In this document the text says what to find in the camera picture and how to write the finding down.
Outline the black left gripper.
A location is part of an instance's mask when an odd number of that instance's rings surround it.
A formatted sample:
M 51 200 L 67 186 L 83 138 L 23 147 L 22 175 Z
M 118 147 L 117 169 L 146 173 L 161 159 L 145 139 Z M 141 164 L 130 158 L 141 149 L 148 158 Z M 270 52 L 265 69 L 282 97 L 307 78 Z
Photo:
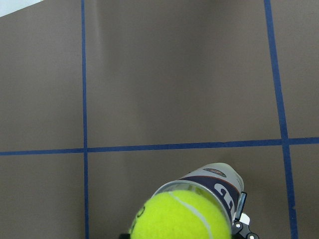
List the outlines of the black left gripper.
M 235 213 L 235 221 L 232 225 L 233 239 L 259 239 L 259 236 L 251 232 L 249 228 L 250 217 L 247 214 L 243 214 L 246 198 L 247 193 L 241 192 Z

